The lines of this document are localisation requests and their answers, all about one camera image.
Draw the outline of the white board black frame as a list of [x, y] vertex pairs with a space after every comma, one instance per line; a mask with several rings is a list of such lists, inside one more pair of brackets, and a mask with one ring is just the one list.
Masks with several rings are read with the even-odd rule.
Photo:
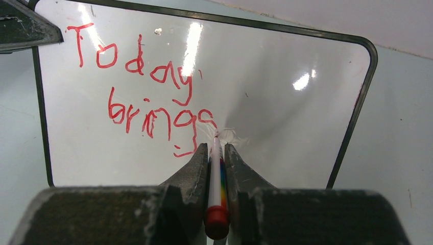
[[121, 1], [31, 1], [53, 186], [153, 185], [232, 143], [278, 187], [332, 187], [377, 67], [366, 38]]

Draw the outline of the red marker cap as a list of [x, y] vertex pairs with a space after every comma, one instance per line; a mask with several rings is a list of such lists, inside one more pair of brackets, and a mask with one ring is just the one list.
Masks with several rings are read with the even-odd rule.
[[229, 233], [230, 212], [227, 207], [221, 205], [208, 207], [203, 222], [206, 235], [210, 239], [221, 240]]

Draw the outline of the red whiteboard marker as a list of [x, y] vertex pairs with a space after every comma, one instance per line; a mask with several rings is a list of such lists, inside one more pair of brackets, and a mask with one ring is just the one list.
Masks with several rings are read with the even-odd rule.
[[213, 145], [211, 147], [209, 156], [209, 164], [210, 179], [208, 208], [213, 206], [221, 206], [227, 210], [225, 162], [222, 145], [218, 136], [213, 138]]

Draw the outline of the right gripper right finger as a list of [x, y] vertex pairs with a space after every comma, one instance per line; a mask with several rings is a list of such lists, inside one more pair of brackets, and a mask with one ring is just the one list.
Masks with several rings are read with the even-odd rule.
[[371, 190], [277, 188], [224, 147], [229, 244], [409, 244], [390, 204]]

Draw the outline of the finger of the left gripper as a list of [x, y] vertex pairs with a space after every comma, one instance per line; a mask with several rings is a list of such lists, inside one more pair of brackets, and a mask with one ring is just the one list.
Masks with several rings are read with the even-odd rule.
[[61, 30], [34, 11], [34, 1], [1, 0], [1, 53], [63, 42]]

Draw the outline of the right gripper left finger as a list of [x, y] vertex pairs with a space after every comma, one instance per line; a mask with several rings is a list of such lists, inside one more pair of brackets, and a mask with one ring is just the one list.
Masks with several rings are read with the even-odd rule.
[[208, 146], [156, 186], [50, 187], [9, 244], [205, 244]]

